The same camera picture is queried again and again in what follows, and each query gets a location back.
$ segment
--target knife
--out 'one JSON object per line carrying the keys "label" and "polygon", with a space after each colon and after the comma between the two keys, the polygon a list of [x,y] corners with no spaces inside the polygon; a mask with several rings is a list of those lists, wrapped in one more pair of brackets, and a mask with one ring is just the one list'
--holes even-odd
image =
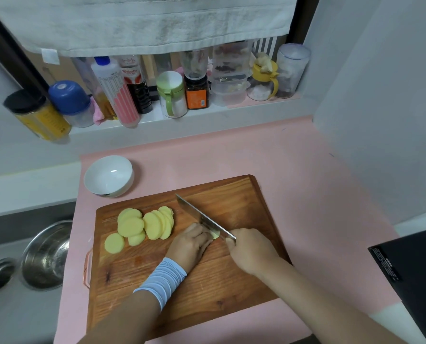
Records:
{"label": "knife", "polygon": [[178,201],[179,207],[186,211],[189,215],[195,218],[200,224],[203,224],[210,231],[218,232],[219,236],[222,238],[229,237],[235,241],[235,236],[232,233],[229,233],[227,230],[218,225],[215,221],[210,219],[207,215],[201,212],[198,208],[193,206],[188,201],[181,198],[179,195],[175,194],[176,200]]}

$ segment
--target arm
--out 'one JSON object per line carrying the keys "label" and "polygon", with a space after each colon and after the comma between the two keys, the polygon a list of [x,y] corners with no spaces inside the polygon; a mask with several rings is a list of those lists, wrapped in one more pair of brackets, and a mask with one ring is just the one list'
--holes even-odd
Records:
{"label": "arm", "polygon": [[400,338],[325,291],[280,258],[272,243],[256,229],[231,231],[226,243],[235,263],[258,277],[313,331],[323,344],[403,344]]}
{"label": "arm", "polygon": [[[212,241],[208,229],[193,223],[175,237],[166,257],[188,274]],[[78,344],[143,344],[161,312],[161,307],[160,300],[152,292],[137,289]]]}

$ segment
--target hand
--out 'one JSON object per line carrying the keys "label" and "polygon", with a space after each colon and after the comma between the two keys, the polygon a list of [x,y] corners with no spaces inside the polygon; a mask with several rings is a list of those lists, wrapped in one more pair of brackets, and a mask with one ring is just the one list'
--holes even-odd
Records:
{"label": "hand", "polygon": [[241,270],[259,277],[266,266],[279,258],[269,239],[257,229],[240,228],[230,231],[237,240],[226,238],[230,256]]}
{"label": "hand", "polygon": [[212,241],[208,228],[193,223],[173,239],[165,257],[174,260],[189,274]]}

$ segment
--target light blue sleeve cuff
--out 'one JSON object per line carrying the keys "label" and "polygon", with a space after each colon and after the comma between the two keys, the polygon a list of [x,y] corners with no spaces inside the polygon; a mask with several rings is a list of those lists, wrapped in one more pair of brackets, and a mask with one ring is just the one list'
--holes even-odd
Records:
{"label": "light blue sleeve cuff", "polygon": [[133,293],[140,290],[151,292],[159,301],[162,311],[175,289],[186,276],[186,272],[178,263],[165,257],[146,281]]}

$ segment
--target jar with orange label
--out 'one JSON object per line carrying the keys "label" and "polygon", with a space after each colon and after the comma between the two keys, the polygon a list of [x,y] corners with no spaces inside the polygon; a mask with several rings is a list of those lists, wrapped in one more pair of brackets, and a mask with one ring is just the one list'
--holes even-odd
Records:
{"label": "jar with orange label", "polygon": [[38,137],[55,141],[67,136],[71,125],[44,96],[37,98],[22,89],[9,95],[3,105]]}
{"label": "jar with orange label", "polygon": [[208,77],[205,74],[200,80],[191,80],[184,75],[186,100],[188,109],[206,109],[208,107]]}

